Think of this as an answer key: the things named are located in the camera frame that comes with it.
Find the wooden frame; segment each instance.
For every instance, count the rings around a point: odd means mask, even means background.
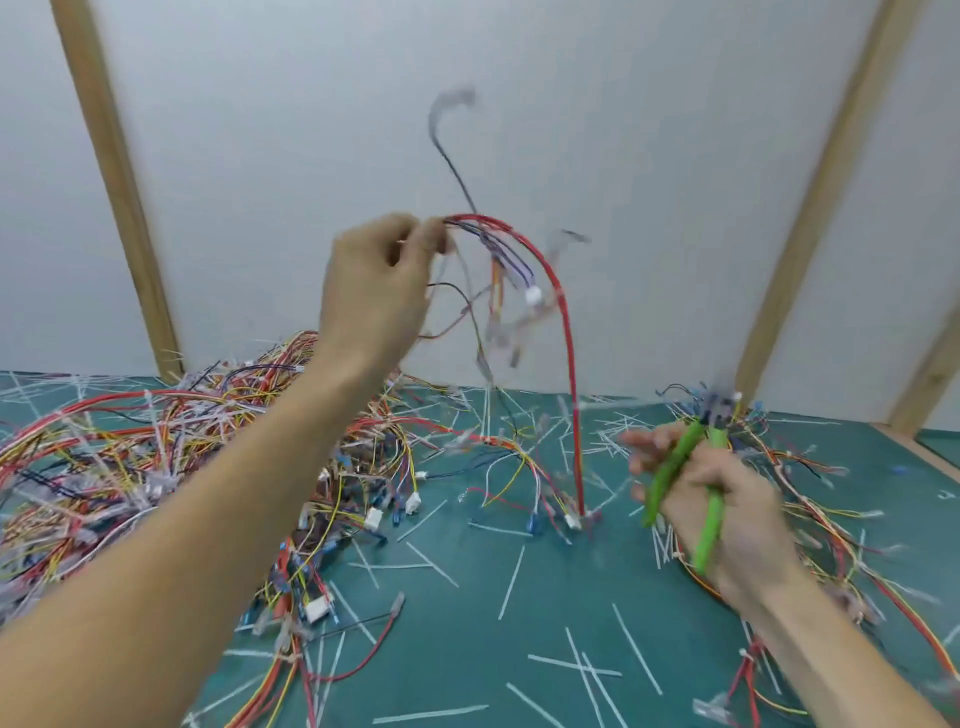
[[[884,0],[876,13],[827,144],[807,187],[736,370],[736,388],[752,401],[810,260],[843,199],[867,131],[925,0]]]
[[[960,303],[890,413],[890,429],[915,437],[960,370]]]
[[[162,379],[173,383],[183,377],[177,335],[140,204],[93,13],[87,0],[51,0],[50,7],[107,188],[113,218],[140,301],[140,312],[154,350],[156,368]]]

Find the forearm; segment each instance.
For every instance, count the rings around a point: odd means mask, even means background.
[[[12,625],[0,724],[177,724],[368,394],[357,371],[331,360],[323,377],[302,376],[120,547]]]
[[[947,726],[799,567],[745,609],[744,617],[817,725]]]

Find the left hand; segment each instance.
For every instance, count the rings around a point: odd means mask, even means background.
[[[326,265],[318,352],[382,380],[417,341],[430,265],[448,250],[442,219],[403,212],[340,234]]]

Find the pliers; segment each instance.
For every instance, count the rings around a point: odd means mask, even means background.
[[[732,387],[713,387],[704,395],[700,418],[687,426],[686,431],[677,441],[677,445],[670,450],[654,473],[653,483],[647,491],[643,525],[651,526],[654,524],[657,514],[660,512],[660,504],[666,497],[667,491],[670,490],[670,486],[673,485],[690,454],[705,436],[713,447],[727,447],[727,428],[730,426],[739,402],[740,393],[734,392]],[[704,573],[707,570],[710,554],[720,537],[723,513],[723,489],[710,487],[707,501],[707,520],[704,523],[703,531],[700,532],[700,541],[693,555],[693,568],[699,573]]]

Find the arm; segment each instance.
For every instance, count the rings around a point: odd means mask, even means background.
[[[180,723],[335,442],[416,340],[444,246],[442,222],[408,215],[336,241],[306,371],[129,539],[0,636],[0,725]]]
[[[628,433],[631,471],[655,469],[683,431],[679,424]],[[728,451],[697,448],[663,503],[684,546],[696,546],[708,485],[723,486],[726,501],[710,579],[753,625],[817,725],[946,728],[803,568],[778,493]],[[635,497],[644,498],[639,486]]]
[[[947,725],[799,565],[742,614],[817,725]]]

